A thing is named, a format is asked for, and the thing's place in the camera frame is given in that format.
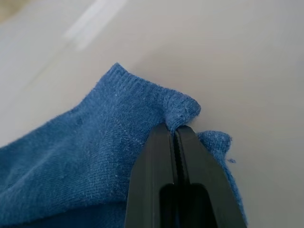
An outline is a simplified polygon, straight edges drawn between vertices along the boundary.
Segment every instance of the white table surface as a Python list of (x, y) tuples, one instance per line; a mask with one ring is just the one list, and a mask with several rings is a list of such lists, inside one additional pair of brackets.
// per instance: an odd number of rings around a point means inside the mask
[(195, 98), (233, 137), (250, 228), (304, 227), (304, 2), (33, 0), (0, 24), (0, 145), (75, 106), (115, 62)]

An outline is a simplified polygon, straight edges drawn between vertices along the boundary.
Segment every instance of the knitted fabric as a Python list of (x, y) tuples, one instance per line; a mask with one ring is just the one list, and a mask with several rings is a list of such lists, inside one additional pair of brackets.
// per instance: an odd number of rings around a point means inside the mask
[[(115, 64), (78, 106), (0, 149), (0, 227), (123, 227), (131, 169), (150, 130), (165, 122), (173, 132), (199, 113), (189, 96)], [(243, 210), (225, 165), (230, 137), (198, 136)]]

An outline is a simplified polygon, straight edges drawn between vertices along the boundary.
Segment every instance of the blue sock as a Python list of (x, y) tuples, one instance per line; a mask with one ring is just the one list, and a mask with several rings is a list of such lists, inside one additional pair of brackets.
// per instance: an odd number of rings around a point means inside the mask
[(25, 227), (123, 227), (130, 172), (149, 131), (162, 122), (174, 131), (199, 112), (189, 96), (115, 64), (78, 106), (0, 149), (0, 226), (56, 215)]

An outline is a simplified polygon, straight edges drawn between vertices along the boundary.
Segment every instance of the sock cuff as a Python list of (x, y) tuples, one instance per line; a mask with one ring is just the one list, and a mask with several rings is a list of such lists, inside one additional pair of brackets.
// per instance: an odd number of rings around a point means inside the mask
[(165, 122), (172, 132), (200, 113), (200, 105), (190, 96), (139, 78), (118, 63), (102, 77), (96, 88), (98, 91), (107, 90), (107, 95), (117, 99), (136, 99), (154, 104), (164, 111)]

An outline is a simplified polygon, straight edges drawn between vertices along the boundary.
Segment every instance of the sock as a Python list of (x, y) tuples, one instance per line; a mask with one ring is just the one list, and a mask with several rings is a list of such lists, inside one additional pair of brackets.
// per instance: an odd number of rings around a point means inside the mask
[(115, 64), (78, 106), (0, 149), (0, 226), (126, 201), (151, 128), (174, 131), (199, 113), (189, 96)]

